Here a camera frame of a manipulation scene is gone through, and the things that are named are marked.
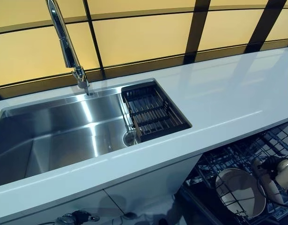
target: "dishwasher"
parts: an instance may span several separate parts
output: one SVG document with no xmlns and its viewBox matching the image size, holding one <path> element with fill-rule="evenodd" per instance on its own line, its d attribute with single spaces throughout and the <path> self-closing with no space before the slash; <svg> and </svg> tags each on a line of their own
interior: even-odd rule
<svg viewBox="0 0 288 225">
<path fill-rule="evenodd" d="M 190 208 L 198 211 L 207 221 L 206 224 L 288 225 L 286 191 L 273 179 L 268 186 L 268 182 L 261 178 L 268 174 L 260 175 L 256 171 L 260 168 L 258 165 L 266 159 L 281 157 L 288 159 L 288 122 L 204 153 L 176 195 L 181 196 Z M 253 176 L 265 202 L 260 200 L 261 196 L 257 198 L 255 195 L 251 200 L 234 195 L 234 190 L 229 187 L 224 193 L 220 192 L 221 185 L 230 185 L 224 184 L 226 180 L 220 181 L 220 174 L 228 170 L 243 171 L 242 173 Z M 242 177 L 238 181 L 245 183 L 248 179 Z M 271 189 L 275 191 L 273 197 L 278 197 L 281 204 L 268 198 Z M 228 195 L 229 200 L 226 201 L 224 198 Z M 254 201 L 254 205 L 244 206 L 248 201 Z M 250 217 L 248 211 L 255 210 L 257 205 L 263 205 L 263 208 L 257 215 Z"/>
</svg>

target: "wire rack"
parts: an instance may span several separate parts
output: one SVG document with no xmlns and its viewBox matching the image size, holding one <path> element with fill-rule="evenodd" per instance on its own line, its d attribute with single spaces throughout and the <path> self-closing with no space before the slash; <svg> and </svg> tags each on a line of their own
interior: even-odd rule
<svg viewBox="0 0 288 225">
<path fill-rule="evenodd" d="M 122 98 L 141 142 L 190 127 L 155 82 L 123 88 Z"/>
<path fill-rule="evenodd" d="M 216 178 L 221 179 L 219 173 L 227 168 L 239 168 L 253 174 L 251 164 L 255 159 L 263 163 L 269 156 L 288 158 L 288 133 L 285 131 L 286 127 L 288 127 L 288 123 L 204 153 L 194 168 L 198 175 L 187 180 L 187 184 L 194 185 L 198 182 L 204 182 L 208 188 L 216 189 L 218 188 L 215 186 Z M 276 186 L 284 203 L 288 204 L 286 192 L 277 183 Z M 239 224 L 257 225 L 272 217 L 278 221 L 288 215 L 288 208 L 276 206 L 267 201 L 265 212 L 253 219 L 248 219 L 248 215 L 241 206 L 240 201 L 229 188 L 224 193 L 224 195 L 226 194 L 232 195 L 234 201 L 228 202 L 228 204 L 225 203 L 225 206 L 237 203 L 240 207 L 235 213 Z"/>
</svg>

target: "kitchen sink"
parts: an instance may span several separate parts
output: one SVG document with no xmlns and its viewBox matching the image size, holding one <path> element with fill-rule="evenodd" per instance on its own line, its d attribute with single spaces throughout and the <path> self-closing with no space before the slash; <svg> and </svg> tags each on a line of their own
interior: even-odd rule
<svg viewBox="0 0 288 225">
<path fill-rule="evenodd" d="M 139 143 L 121 91 L 150 83 L 155 81 L 3 109 L 0 185 Z"/>
</svg>

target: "floor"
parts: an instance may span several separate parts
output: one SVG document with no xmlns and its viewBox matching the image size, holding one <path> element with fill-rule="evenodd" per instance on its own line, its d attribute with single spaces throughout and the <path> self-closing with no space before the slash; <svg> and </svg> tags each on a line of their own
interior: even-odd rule
<svg viewBox="0 0 288 225">
<path fill-rule="evenodd" d="M 116 218 L 104 225 L 158 225 L 165 218 L 168 225 L 208 225 L 198 213 L 188 211 L 188 208 L 170 196 L 135 211 L 133 214 Z"/>
</svg>

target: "faucet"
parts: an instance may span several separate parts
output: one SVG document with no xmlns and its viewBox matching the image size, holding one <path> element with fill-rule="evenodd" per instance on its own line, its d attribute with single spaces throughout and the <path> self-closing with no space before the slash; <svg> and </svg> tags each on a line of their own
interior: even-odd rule
<svg viewBox="0 0 288 225">
<path fill-rule="evenodd" d="M 66 28 L 64 18 L 60 12 L 58 3 L 56 0 L 46 0 L 49 13 L 55 27 L 55 30 L 59 37 L 61 50 L 63 52 L 65 65 L 67 68 L 74 68 L 72 71 L 73 76 L 77 79 L 78 87 L 83 88 L 87 94 L 89 94 L 88 86 L 89 82 L 87 76 L 83 70 L 83 67 L 79 64 L 76 52 L 71 42 L 68 30 Z"/>
</svg>

